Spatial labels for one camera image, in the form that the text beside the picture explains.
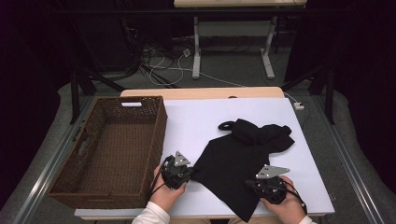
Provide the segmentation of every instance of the human hand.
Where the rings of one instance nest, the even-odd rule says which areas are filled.
[[[154,170],[154,177],[160,171],[161,165],[157,166]],[[152,203],[156,203],[165,212],[169,211],[174,206],[176,200],[184,193],[187,183],[183,183],[178,189],[169,189],[163,182],[163,175],[160,174],[155,183],[154,190],[157,189],[149,199]]]
[[[292,187],[293,182],[289,178],[284,175],[282,175],[280,178],[283,181],[289,183],[286,184],[286,188],[288,190],[294,191]],[[290,193],[286,194],[286,198],[280,204],[269,203],[264,198],[260,198],[260,201],[262,201],[268,210],[277,214],[279,219],[284,224],[298,224],[305,217],[305,212],[301,206],[300,200]]]

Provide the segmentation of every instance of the white sleeve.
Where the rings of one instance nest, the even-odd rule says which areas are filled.
[[[317,223],[313,222],[309,216],[305,216],[303,220],[300,221],[299,224],[317,224]]]
[[[156,203],[148,202],[146,208],[137,216],[133,224],[168,224],[169,215]]]

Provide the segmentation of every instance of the person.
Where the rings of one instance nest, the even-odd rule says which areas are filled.
[[[160,166],[154,170],[154,176],[158,174]],[[287,188],[292,188],[293,182],[282,175],[281,178],[289,183]],[[158,180],[155,184],[154,189],[157,189],[154,194],[151,195],[146,208],[142,213],[137,216],[133,224],[176,224],[176,223],[196,223],[196,224],[210,224],[210,220],[207,219],[171,219],[168,213],[175,205],[177,199],[184,193],[187,183],[184,183],[179,189],[169,189],[163,184],[163,177],[158,176]],[[285,200],[281,204],[269,203],[264,198],[261,198],[261,202],[264,206],[275,213],[278,220],[284,224],[315,224],[312,219],[305,215],[303,208],[301,207],[300,201],[290,193],[286,194]],[[261,223],[265,224],[267,217],[253,217],[247,224]],[[244,224],[246,222],[239,218],[232,218],[228,222],[229,224]]]

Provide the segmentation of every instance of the wicker basket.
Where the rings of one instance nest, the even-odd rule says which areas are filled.
[[[166,120],[161,96],[97,99],[49,196],[72,208],[145,207]]]

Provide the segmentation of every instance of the black backdrop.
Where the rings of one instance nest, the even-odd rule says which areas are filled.
[[[69,80],[55,36],[31,1],[0,2],[0,208],[42,144]]]
[[[396,4],[390,0],[358,2],[361,4],[354,18],[356,22],[347,30],[342,27],[350,22],[351,15],[303,18],[285,81],[326,63],[328,53],[334,50],[335,88],[348,99],[361,150],[384,183],[396,193]],[[346,7],[350,3],[308,0],[306,8]],[[347,45],[332,49],[336,37],[348,38]]]

